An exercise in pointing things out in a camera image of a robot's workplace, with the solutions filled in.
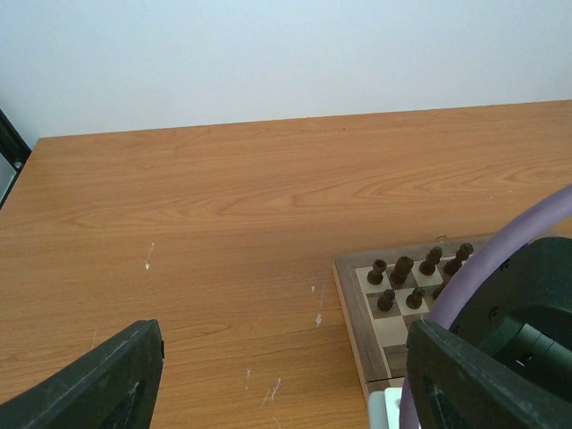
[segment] pawn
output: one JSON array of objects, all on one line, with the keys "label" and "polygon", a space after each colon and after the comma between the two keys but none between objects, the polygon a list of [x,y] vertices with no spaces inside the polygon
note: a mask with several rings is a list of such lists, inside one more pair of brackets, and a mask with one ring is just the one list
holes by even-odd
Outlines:
[{"label": "pawn", "polygon": [[413,259],[410,257],[400,257],[391,272],[390,280],[395,284],[405,283],[405,280],[411,272],[411,268],[413,268]]},{"label": "pawn", "polygon": [[439,264],[442,256],[443,251],[439,246],[429,250],[429,253],[425,256],[425,261],[419,265],[419,272],[424,275],[433,275],[435,266]]},{"label": "pawn", "polygon": [[445,289],[445,286],[447,286],[447,282],[443,282],[441,284],[441,286],[435,288],[433,290],[433,299],[437,300],[439,298],[439,295],[441,295],[441,292],[443,292],[443,289]]},{"label": "pawn", "polygon": [[451,259],[447,264],[445,264],[443,271],[448,275],[454,275],[460,269],[460,267],[463,266],[463,261],[466,261],[472,253],[473,246],[471,244],[461,244],[461,247],[458,248],[457,253],[455,254],[455,258]]},{"label": "pawn", "polygon": [[367,273],[367,281],[370,284],[380,284],[383,280],[383,272],[387,268],[387,264],[382,259],[375,259],[372,271]]},{"label": "pawn", "polygon": [[417,310],[423,304],[423,296],[425,295],[425,290],[421,288],[414,288],[413,291],[408,295],[405,303],[412,310]]},{"label": "pawn", "polygon": [[384,290],[382,296],[377,300],[377,307],[382,311],[390,311],[393,307],[395,292],[392,289]]}]

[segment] chessboard frame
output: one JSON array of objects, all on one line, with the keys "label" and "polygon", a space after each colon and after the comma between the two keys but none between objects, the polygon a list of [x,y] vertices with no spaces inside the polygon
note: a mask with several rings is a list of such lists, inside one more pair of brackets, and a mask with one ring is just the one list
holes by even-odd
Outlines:
[{"label": "chessboard frame", "polygon": [[[371,269],[375,259],[383,259],[388,265],[388,271],[386,273],[390,273],[390,266],[394,265],[400,257],[408,256],[414,261],[422,261],[425,259],[425,255],[434,246],[440,246],[442,248],[443,255],[440,263],[442,267],[447,260],[455,256],[455,252],[462,243],[471,243],[475,251],[477,251],[490,237],[491,235],[476,236],[435,241],[414,246],[385,248],[343,255],[335,259],[333,275],[338,288],[346,327],[348,328],[349,341],[353,349],[354,359],[356,360],[359,381],[366,400],[373,391],[383,391],[388,387],[402,385],[402,375],[391,375],[388,359],[392,359],[393,364],[397,363],[398,366],[402,366],[404,373],[407,351],[405,347],[398,348],[396,353],[392,356],[386,356],[387,353],[382,351],[374,330],[374,320],[370,316],[371,310],[368,309],[368,306],[372,304],[367,302],[367,296],[359,284],[357,270],[360,268],[364,269],[365,267]],[[450,277],[445,274],[442,278],[443,280],[448,280]],[[432,300],[433,298],[429,298],[429,295],[426,294],[424,300]]]}]

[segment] wooden chess piece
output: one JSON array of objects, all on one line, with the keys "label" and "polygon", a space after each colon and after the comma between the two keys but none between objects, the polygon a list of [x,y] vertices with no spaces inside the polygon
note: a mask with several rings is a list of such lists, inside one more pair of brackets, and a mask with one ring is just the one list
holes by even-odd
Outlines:
[{"label": "wooden chess piece", "polygon": [[446,281],[441,283],[441,286],[439,286],[433,290],[433,299],[437,300],[439,298],[439,295],[441,295],[441,292],[443,292],[443,289],[445,289],[445,286],[447,286]]},{"label": "wooden chess piece", "polygon": [[380,284],[383,280],[383,272],[387,268],[387,264],[382,259],[375,259],[372,271],[367,273],[367,281],[370,284]]},{"label": "wooden chess piece", "polygon": [[395,284],[405,283],[405,280],[411,272],[411,268],[413,268],[413,259],[410,257],[400,257],[393,267],[390,280]]},{"label": "wooden chess piece", "polygon": [[473,246],[471,244],[461,244],[461,247],[458,248],[457,253],[455,254],[455,258],[451,259],[447,264],[445,264],[443,271],[448,275],[454,275],[460,269],[460,267],[463,266],[463,261],[466,261],[472,253]]},{"label": "wooden chess piece", "polygon": [[395,292],[392,289],[383,291],[382,296],[377,300],[377,307],[382,311],[390,311],[393,307]]},{"label": "wooden chess piece", "polygon": [[441,261],[443,250],[439,246],[435,246],[425,256],[425,261],[419,265],[419,272],[424,275],[433,275],[435,266]]},{"label": "wooden chess piece", "polygon": [[417,310],[423,304],[423,296],[425,295],[425,290],[421,288],[414,288],[413,291],[408,295],[405,303],[412,310]]}]

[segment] wooden table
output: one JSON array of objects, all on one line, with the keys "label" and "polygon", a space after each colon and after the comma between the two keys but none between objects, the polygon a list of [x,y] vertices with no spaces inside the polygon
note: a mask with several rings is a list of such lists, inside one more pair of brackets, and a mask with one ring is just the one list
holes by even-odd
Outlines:
[{"label": "wooden table", "polygon": [[571,181],[572,102],[41,139],[0,213],[0,401],[156,318],[154,427],[366,427],[334,257]]}]

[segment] dark brown chess piece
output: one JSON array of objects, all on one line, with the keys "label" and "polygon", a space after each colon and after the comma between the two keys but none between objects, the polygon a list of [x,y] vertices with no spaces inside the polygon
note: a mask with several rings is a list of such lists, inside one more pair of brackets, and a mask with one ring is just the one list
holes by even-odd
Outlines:
[{"label": "dark brown chess piece", "polygon": [[382,311],[390,311],[393,307],[395,292],[392,289],[384,290],[382,296],[377,300],[377,307]]},{"label": "dark brown chess piece", "polygon": [[447,264],[445,264],[443,271],[448,275],[454,275],[460,269],[460,267],[463,266],[463,261],[466,261],[472,253],[473,246],[471,244],[461,244],[461,247],[458,248],[457,253],[455,254],[455,258],[451,259]]},{"label": "dark brown chess piece", "polygon": [[409,273],[413,268],[413,259],[410,257],[400,257],[397,263],[393,267],[393,271],[390,275],[390,280],[395,284],[403,284],[408,278]]},{"label": "dark brown chess piece", "polygon": [[380,284],[383,280],[383,272],[387,268],[387,264],[382,259],[375,259],[372,271],[367,273],[367,281],[371,284]]},{"label": "dark brown chess piece", "polygon": [[417,310],[423,304],[423,296],[425,295],[425,290],[421,288],[414,288],[413,291],[408,295],[405,303],[412,310]]},{"label": "dark brown chess piece", "polygon": [[444,281],[443,283],[441,283],[441,286],[433,289],[433,299],[437,300],[439,298],[439,295],[441,295],[441,292],[443,292],[445,286],[447,286],[447,281]]},{"label": "dark brown chess piece", "polygon": [[433,275],[435,266],[441,261],[443,251],[439,246],[435,246],[425,256],[425,261],[419,265],[419,272],[424,275]]}]

